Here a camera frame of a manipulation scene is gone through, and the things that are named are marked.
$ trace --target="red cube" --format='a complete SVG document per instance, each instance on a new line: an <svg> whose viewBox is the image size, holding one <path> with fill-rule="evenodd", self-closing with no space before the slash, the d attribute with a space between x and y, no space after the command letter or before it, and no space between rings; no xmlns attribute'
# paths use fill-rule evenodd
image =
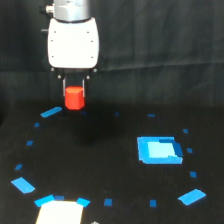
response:
<svg viewBox="0 0 224 224"><path fill-rule="evenodd" d="M85 106L83 91L81 86L69 86L66 88L65 106L69 110L79 110Z"/></svg>

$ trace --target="black fabric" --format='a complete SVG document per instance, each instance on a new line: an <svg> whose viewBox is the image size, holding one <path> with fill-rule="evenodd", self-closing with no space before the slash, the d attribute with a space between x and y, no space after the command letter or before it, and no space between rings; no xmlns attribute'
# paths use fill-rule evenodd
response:
<svg viewBox="0 0 224 224"><path fill-rule="evenodd" d="M40 113L51 106L17 105L0 129L1 224L35 223L39 208L34 201L50 194L90 200L82 224L223 223L223 110L126 105L88 108L87 115L63 111L42 119ZM147 117L149 113L156 117ZM143 164L139 136L174 136L183 164ZM33 140L31 147L28 140ZM15 171L19 163L23 167ZM197 172L196 179L190 171ZM19 177L35 191L24 195L16 189L11 181ZM195 188L206 198L190 206L177 200ZM105 198L113 199L112 207L103 206ZM149 207L150 199L157 200L157 208Z"/></svg>

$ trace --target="black surface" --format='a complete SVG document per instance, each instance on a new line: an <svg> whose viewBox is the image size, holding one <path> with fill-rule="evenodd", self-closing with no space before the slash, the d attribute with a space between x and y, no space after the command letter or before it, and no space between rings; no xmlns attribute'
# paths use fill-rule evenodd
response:
<svg viewBox="0 0 224 224"><path fill-rule="evenodd" d="M224 221L222 110L117 106L41 118L51 107L17 105L0 129L1 224L35 223L39 209L34 200L50 194L89 199L82 224ZM174 136L182 146L183 164L143 164L138 160L140 136ZM26 146L28 140L33 146ZM14 170L18 163L21 171ZM197 172L196 179L190 171ZM24 195L15 188L10 182L19 177L35 191ZM191 206L177 200L195 188L207 197ZM112 207L104 207L105 198L113 199ZM150 199L157 200L157 208L149 207Z"/></svg>

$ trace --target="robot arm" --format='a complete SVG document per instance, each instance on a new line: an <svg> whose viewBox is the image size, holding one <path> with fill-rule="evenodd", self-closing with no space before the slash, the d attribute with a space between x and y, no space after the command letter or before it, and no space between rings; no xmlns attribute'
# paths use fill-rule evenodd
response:
<svg viewBox="0 0 224 224"><path fill-rule="evenodd" d="M53 6L46 6L47 13L61 22L78 22L90 19L90 0L54 0Z"/></svg>
<svg viewBox="0 0 224 224"><path fill-rule="evenodd" d="M48 61L52 69L93 69L99 57L99 35L95 18L90 15L90 1L54 0L45 12L53 13L48 29ZM61 76L65 105L69 109L81 109L84 84L66 88L65 74Z"/></svg>

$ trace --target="white square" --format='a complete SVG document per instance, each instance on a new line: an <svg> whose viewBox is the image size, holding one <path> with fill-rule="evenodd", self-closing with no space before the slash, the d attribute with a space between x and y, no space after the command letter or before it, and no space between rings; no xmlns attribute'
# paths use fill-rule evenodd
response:
<svg viewBox="0 0 224 224"><path fill-rule="evenodd" d="M80 224L83 206L70 201L51 201L41 206L36 224Z"/></svg>
<svg viewBox="0 0 224 224"><path fill-rule="evenodd" d="M150 158L177 157L172 143L148 142L148 149Z"/></svg>

